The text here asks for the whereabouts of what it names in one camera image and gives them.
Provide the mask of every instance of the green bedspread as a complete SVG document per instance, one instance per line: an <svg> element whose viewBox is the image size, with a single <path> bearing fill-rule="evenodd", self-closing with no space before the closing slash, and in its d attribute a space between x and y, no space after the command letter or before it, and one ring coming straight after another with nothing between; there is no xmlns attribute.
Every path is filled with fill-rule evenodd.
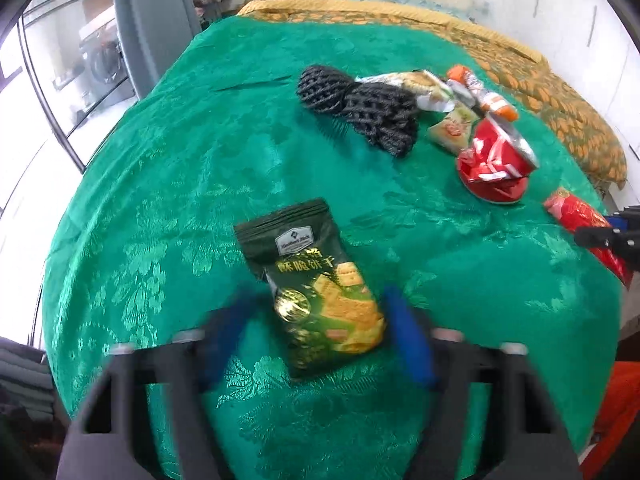
<svg viewBox="0 0 640 480"><path fill-rule="evenodd" d="M115 342L165 343L249 278L234 224L322 196L375 293L397 283L473 342L527 344L580 447L614 357L620 284L541 205L558 185L600 204L556 136L520 108L542 168L519 205L497 206L466 191L425 125L394 160L295 95L313 63L370 75L457 62L486 80L464 50L401 27L230 18L195 38L98 152L53 240L44 327L66 407L75 412ZM266 315L204 397L237 478L400 478L429 398L394 352L291 383ZM161 390L151 388L150 410L162 464L178 478ZM461 476L484 400L476 388Z"/></svg>

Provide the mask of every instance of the tiled floor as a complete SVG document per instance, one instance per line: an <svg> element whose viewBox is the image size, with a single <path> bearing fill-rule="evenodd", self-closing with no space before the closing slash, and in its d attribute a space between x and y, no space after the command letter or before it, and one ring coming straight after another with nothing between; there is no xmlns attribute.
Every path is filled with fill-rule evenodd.
<svg viewBox="0 0 640 480"><path fill-rule="evenodd" d="M70 137L85 163L135 98L92 116ZM81 175L53 136L24 173L0 218L0 336L26 343L49 246ZM36 344L39 330L36 331Z"/></svg>

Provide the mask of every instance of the red snack bag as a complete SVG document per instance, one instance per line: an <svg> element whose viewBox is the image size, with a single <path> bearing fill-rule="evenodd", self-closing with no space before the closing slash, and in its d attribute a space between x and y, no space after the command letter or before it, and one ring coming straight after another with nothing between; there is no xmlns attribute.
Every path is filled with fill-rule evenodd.
<svg viewBox="0 0 640 480"><path fill-rule="evenodd" d="M571 234L578 227L611 227L600 213L569 193L564 187L559 187L545 200L545 209L554 216L562 227ZM622 258L617 257L611 249L589 249L602 264L613 272L618 279L629 288L633 272L626 268Z"/></svg>

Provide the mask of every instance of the red wrapper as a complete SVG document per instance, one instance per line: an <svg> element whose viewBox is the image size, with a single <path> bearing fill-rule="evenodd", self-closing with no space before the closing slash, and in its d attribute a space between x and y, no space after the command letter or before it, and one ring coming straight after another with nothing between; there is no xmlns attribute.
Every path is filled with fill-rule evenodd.
<svg viewBox="0 0 640 480"><path fill-rule="evenodd" d="M556 189L545 200L544 206L560 222L560 225L571 234L575 233L578 227L611 227L604 216L563 187ZM617 257L611 249L589 250L607 269L618 277L626 288L629 288L633 272L626 268L622 258Z"/></svg>

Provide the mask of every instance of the white and orange bottle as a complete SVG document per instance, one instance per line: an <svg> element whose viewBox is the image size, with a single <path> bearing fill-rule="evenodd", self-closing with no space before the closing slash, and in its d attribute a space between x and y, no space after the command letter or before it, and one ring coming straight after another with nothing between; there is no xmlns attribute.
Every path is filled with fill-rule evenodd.
<svg viewBox="0 0 640 480"><path fill-rule="evenodd" d="M473 94L479 107L485 113L492 112L513 123L518 120L518 111L500 94L487 90L471 69L456 65L449 69L447 77L463 84Z"/></svg>

